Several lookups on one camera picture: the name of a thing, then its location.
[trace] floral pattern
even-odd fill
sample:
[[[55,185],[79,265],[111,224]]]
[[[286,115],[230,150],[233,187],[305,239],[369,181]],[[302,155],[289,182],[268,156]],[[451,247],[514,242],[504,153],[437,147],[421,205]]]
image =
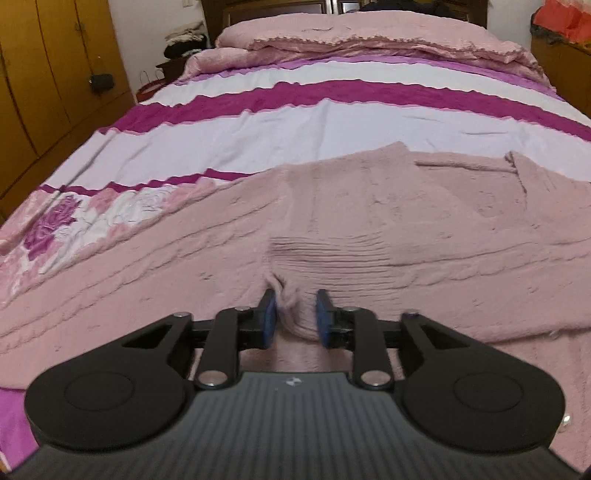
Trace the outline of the floral pattern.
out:
[[[29,250],[29,260],[35,260],[39,255],[47,252],[54,241],[54,233],[59,227],[76,221],[72,214],[78,205],[80,201],[77,201],[73,195],[67,195],[32,225],[23,242],[23,246]]]
[[[166,184],[136,192],[105,188],[93,196],[33,192],[0,229],[0,305],[102,242],[118,241],[137,225],[206,196],[225,181]]]

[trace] wooden headboard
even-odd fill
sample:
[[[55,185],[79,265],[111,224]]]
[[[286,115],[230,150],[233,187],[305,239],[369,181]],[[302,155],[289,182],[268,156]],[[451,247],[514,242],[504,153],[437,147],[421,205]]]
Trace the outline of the wooden headboard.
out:
[[[213,43],[225,27],[253,18],[304,12],[344,14],[371,0],[202,0],[207,31]],[[488,0],[444,0],[456,16],[486,28]]]

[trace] logo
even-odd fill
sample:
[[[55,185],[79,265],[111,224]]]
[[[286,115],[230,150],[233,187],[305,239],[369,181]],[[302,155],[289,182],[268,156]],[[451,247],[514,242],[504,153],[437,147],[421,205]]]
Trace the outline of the logo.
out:
[[[302,383],[302,381],[297,377],[291,377],[291,378],[288,378],[285,381],[285,383],[288,384],[290,387],[297,387],[299,384]]]

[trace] purple rose print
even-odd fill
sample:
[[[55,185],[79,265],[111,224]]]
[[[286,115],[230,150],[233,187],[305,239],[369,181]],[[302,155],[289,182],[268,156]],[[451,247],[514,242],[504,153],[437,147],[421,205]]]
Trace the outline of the purple rose print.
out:
[[[72,195],[63,197],[57,205],[49,209],[37,220],[25,235],[23,245],[29,250],[29,260],[35,260],[53,242],[53,233],[62,225],[70,225],[76,219],[72,216],[81,200],[78,202]]]

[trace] white wall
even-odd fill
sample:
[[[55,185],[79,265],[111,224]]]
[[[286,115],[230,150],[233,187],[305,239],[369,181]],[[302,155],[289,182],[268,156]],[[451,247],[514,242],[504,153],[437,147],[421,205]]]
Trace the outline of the white wall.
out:
[[[155,80],[155,66],[166,61],[164,37],[174,28],[203,19],[199,1],[184,7],[183,0],[109,0],[111,16],[132,92],[145,82],[145,70]],[[501,40],[529,48],[530,16],[544,0],[489,0],[488,28]]]
[[[511,40],[529,48],[530,18],[544,0],[489,0],[488,30],[501,40]]]
[[[121,58],[127,72],[131,91],[156,79],[155,66],[165,62],[164,37],[176,27],[203,19],[199,1],[183,7],[182,0],[109,0]]]

